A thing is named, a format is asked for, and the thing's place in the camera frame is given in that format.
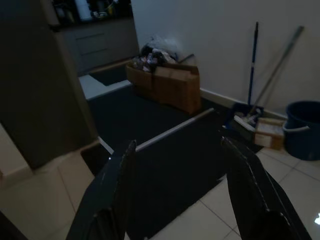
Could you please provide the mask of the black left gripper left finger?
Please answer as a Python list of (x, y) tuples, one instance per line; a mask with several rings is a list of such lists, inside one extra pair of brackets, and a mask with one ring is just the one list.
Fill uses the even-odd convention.
[(135, 181), (134, 140), (119, 146), (87, 187), (68, 240), (123, 240)]

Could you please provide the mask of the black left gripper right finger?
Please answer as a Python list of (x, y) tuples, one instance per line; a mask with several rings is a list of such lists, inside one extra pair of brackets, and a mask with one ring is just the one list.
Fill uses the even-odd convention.
[(307, 229), (285, 191), (259, 157), (244, 144), (223, 137), (227, 185), (243, 240), (309, 240)]

